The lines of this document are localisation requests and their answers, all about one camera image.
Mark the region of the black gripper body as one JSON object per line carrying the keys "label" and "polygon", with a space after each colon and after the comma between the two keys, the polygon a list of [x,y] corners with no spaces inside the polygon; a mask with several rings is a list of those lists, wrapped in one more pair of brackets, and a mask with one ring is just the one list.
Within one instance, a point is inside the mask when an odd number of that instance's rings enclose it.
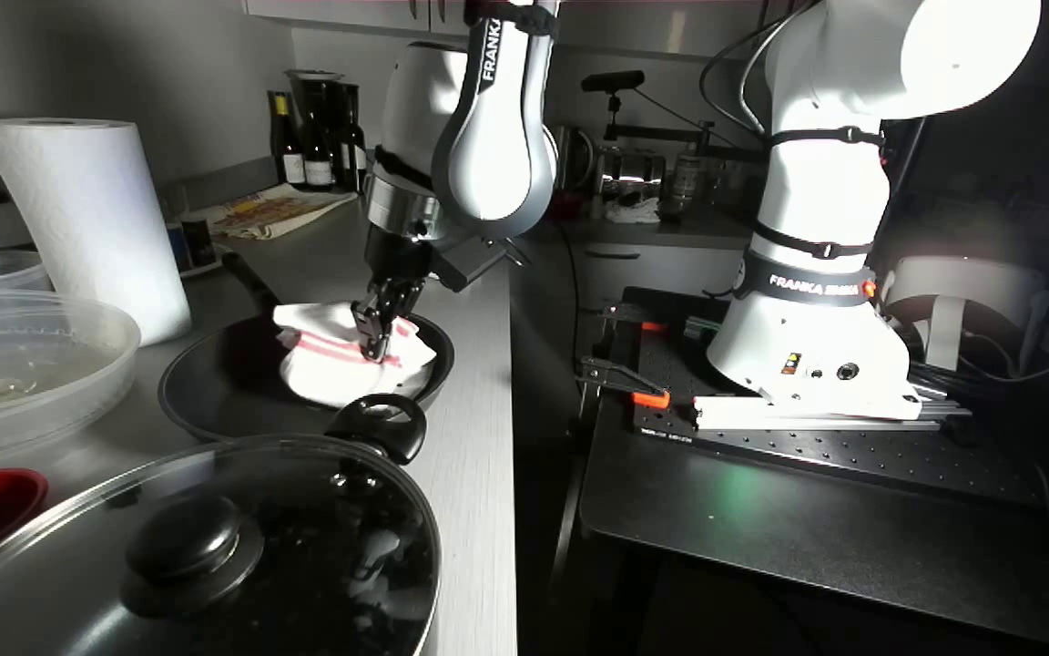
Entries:
{"label": "black gripper body", "polygon": [[436,249],[427,242],[367,231],[362,264],[372,269],[362,314],[388,321],[402,318],[418,304],[423,282],[436,266]]}

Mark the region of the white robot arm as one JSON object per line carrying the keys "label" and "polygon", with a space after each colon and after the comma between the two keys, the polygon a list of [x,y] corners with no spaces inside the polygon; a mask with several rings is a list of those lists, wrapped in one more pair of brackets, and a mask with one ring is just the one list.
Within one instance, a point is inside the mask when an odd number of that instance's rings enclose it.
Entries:
{"label": "white robot arm", "polygon": [[[372,291],[354,305],[359,352],[382,359],[418,282],[486,237],[530,231],[555,186],[543,125],[559,0],[464,0],[461,46],[410,46],[367,184]],[[1023,62],[1042,0],[815,0],[751,67],[766,191],[742,277],[705,368],[704,431],[918,423],[909,352],[865,299],[887,203],[885,127],[966,111]]]}

